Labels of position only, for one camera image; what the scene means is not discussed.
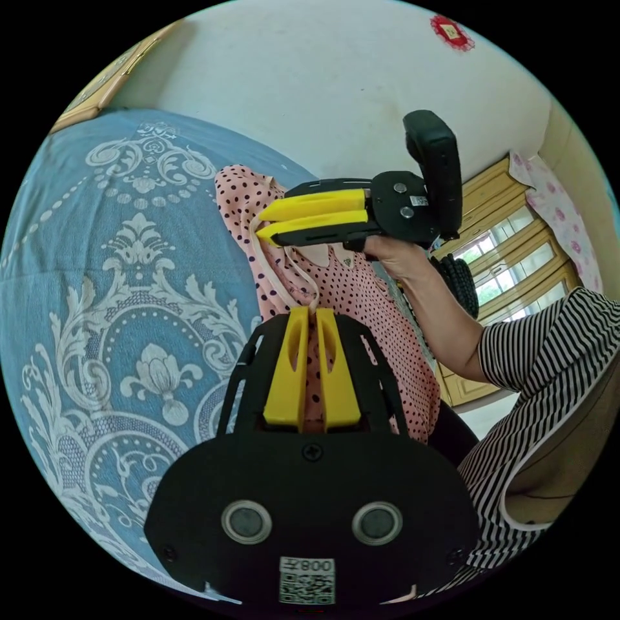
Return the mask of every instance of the wooden cabinet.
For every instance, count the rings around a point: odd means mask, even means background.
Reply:
[[[480,303],[479,321],[490,325],[539,312],[579,285],[572,262],[551,229],[527,204],[527,187],[508,174],[506,158],[463,186],[460,239],[435,251],[470,267]],[[497,388],[458,377],[437,364],[442,398],[458,406]]]

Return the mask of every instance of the red decoration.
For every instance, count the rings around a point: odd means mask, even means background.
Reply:
[[[431,19],[431,27],[435,34],[442,38],[452,49],[459,52],[469,52],[475,46],[475,43],[461,26],[443,15],[433,17]]]

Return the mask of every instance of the bed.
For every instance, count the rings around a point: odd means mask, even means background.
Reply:
[[[105,110],[45,140],[0,253],[0,355],[32,458],[97,544],[181,592],[142,526],[167,467],[214,437],[260,321],[215,208],[213,178],[235,163],[285,187],[315,178],[204,121]]]

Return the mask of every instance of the woman's hand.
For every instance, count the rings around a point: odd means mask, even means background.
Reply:
[[[364,253],[378,258],[387,273],[403,283],[415,280],[429,265],[426,253],[419,245],[390,237],[369,237]]]
[[[463,310],[419,245],[369,237],[364,252],[402,284],[413,314],[437,361],[465,379],[488,382],[480,367],[482,326]]]

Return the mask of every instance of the pink polka dot shirt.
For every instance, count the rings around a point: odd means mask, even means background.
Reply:
[[[340,244],[284,249],[257,239],[255,231],[264,225],[257,215],[284,196],[273,177],[237,165],[221,170],[215,184],[224,224],[249,261],[262,319],[307,305],[311,313],[331,308],[368,326],[398,380],[409,436],[427,443],[439,413],[439,384],[411,324],[372,265]],[[311,320],[304,431],[321,432],[322,420],[318,333]]]

